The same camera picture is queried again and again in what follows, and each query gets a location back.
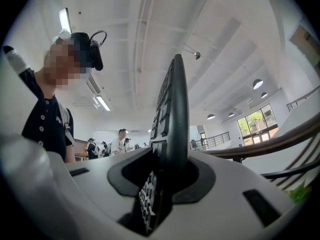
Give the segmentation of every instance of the ceiling vent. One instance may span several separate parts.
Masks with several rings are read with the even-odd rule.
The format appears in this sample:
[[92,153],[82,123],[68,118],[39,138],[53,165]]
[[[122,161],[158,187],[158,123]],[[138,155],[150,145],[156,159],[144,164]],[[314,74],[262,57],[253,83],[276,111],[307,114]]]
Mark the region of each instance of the ceiling vent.
[[97,86],[91,74],[89,74],[89,77],[86,80],[86,84],[88,85],[93,94],[98,95],[99,93],[101,93],[99,87]]

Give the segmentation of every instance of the large window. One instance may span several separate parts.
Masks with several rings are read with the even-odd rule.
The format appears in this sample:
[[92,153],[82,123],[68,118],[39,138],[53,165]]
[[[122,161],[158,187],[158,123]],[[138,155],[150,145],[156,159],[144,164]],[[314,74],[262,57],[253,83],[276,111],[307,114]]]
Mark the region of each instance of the large window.
[[237,122],[245,146],[265,142],[278,131],[277,121],[270,104]]

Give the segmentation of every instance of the backpack strap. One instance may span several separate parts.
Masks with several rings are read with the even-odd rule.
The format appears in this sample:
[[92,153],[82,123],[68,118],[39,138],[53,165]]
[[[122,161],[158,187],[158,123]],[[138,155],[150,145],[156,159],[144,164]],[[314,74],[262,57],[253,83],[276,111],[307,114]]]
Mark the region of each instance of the backpack strap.
[[70,126],[69,126],[70,114],[69,114],[68,110],[59,101],[58,101],[58,104],[59,104],[59,110],[60,110],[62,124],[63,124],[64,130],[65,130],[65,136],[72,143],[72,145],[74,145],[75,140],[71,135]]

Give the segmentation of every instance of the white ceiling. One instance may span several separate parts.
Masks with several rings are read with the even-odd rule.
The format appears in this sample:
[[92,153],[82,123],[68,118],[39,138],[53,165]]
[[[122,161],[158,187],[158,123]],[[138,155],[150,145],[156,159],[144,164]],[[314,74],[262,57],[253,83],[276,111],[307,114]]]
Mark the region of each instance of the white ceiling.
[[[184,61],[190,122],[205,122],[206,114],[226,114],[240,102],[253,99],[257,106],[261,93],[271,96],[277,84],[270,68],[275,57],[266,37],[257,35],[273,26],[250,24],[249,17],[228,0],[42,0],[41,13],[48,39],[60,30],[58,11],[67,7],[73,32],[104,30],[108,37],[100,48],[104,69],[92,73],[101,95],[111,108],[85,108],[96,116],[155,110],[160,87],[171,59],[181,53]],[[265,10],[264,18],[270,12]],[[195,60],[193,50],[201,53]],[[264,81],[253,90],[253,81]],[[91,103],[87,90],[70,90],[77,104]]]

